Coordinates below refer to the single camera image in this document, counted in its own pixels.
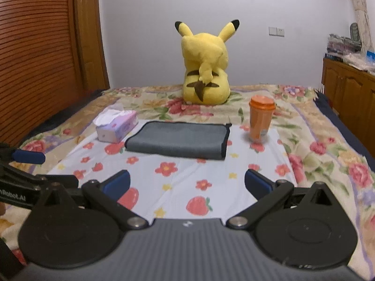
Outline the purple and grey towel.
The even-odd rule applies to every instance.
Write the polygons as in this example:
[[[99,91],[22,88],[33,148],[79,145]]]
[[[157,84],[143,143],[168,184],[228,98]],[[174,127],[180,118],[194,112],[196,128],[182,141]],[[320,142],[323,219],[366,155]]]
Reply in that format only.
[[[151,121],[125,141],[125,148],[143,154],[224,160],[230,128],[230,123]]]

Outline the white flower-print cloth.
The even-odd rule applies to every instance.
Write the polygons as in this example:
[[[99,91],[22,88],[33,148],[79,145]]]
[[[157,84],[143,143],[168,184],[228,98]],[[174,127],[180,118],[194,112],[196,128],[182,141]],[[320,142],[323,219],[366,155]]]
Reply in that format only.
[[[296,184],[291,163],[275,129],[263,145],[248,140],[248,127],[232,126],[226,158],[204,160],[137,154],[121,144],[85,138],[50,174],[72,174],[80,185],[103,182],[118,171],[130,174],[130,189],[120,202],[148,221],[155,218],[228,218],[256,199],[245,187],[245,173],[254,169],[272,181]]]

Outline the purple tissue box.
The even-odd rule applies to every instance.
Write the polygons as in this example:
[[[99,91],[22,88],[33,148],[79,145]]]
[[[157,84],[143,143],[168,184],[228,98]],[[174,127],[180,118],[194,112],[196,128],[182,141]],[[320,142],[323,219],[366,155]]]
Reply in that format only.
[[[105,143],[120,143],[138,124],[135,110],[122,110],[114,107],[104,109],[93,120],[97,138]]]

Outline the floral bed blanket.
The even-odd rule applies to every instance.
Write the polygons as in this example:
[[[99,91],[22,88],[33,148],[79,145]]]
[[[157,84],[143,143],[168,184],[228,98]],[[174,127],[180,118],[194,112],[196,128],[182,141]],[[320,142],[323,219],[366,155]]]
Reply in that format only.
[[[299,187],[323,181],[356,226],[359,242],[350,267],[365,279],[374,277],[374,163],[350,145],[327,110],[319,108],[321,95],[312,88],[264,85],[234,87],[223,105],[205,107],[185,104],[179,86],[112,89],[102,93],[56,128],[44,129],[22,144],[28,151],[45,154],[38,166],[15,163],[15,167],[31,174],[50,171],[95,133],[93,119],[111,104],[135,110],[140,123],[145,121],[230,123],[248,127],[252,96],[272,98],[276,109],[270,129],[277,130]]]

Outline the wooden slatted headboard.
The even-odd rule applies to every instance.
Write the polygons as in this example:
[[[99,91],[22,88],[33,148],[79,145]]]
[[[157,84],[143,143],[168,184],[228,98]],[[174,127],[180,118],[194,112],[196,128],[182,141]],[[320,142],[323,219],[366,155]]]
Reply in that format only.
[[[73,0],[1,0],[1,141],[19,144],[84,94]]]

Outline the orange plastic cup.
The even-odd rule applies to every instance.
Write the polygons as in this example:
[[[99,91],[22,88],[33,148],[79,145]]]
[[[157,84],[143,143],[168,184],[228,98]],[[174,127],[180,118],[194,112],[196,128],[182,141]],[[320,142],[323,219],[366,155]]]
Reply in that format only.
[[[268,134],[276,103],[270,97],[254,95],[248,104],[250,107],[249,138],[253,142],[262,143]]]

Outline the wooden door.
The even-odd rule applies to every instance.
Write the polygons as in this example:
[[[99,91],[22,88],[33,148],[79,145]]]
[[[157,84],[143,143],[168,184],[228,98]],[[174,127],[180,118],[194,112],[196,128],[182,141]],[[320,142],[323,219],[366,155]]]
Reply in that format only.
[[[83,94],[109,89],[100,26],[99,0],[68,0],[72,44]]]

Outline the yellow Pikachu plush toy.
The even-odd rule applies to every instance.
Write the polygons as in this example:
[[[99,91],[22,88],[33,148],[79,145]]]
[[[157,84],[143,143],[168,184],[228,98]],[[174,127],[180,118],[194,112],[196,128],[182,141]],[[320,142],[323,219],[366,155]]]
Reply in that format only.
[[[186,72],[182,86],[182,97],[188,104],[221,105],[230,95],[226,69],[228,50],[225,42],[235,34],[239,20],[226,24],[218,35],[193,34],[183,22],[175,22],[182,36],[181,48]]]

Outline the wooden side cabinet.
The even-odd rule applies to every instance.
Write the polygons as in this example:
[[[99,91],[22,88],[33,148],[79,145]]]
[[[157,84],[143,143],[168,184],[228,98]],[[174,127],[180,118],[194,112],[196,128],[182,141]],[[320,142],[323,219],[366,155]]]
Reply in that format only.
[[[341,122],[374,155],[374,76],[324,58],[322,84]]]

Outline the stack of items on cabinet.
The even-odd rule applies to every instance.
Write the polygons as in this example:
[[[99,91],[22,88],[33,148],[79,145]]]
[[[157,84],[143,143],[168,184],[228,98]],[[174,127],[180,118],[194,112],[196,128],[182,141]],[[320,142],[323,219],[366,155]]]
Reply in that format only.
[[[357,23],[350,25],[350,37],[329,34],[325,58],[374,75],[374,50],[362,45]]]

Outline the white patterned curtain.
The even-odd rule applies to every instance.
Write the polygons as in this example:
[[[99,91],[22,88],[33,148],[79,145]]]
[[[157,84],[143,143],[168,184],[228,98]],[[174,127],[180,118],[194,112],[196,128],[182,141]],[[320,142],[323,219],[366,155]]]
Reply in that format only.
[[[352,0],[352,4],[362,43],[361,53],[365,55],[369,50],[373,50],[367,3],[366,0]]]

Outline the white wall switch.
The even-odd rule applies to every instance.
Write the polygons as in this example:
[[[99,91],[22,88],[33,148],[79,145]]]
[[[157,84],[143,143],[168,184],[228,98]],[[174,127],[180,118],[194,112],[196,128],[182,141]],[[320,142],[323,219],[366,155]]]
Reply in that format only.
[[[282,28],[268,27],[268,32],[270,36],[284,37],[285,31]]]

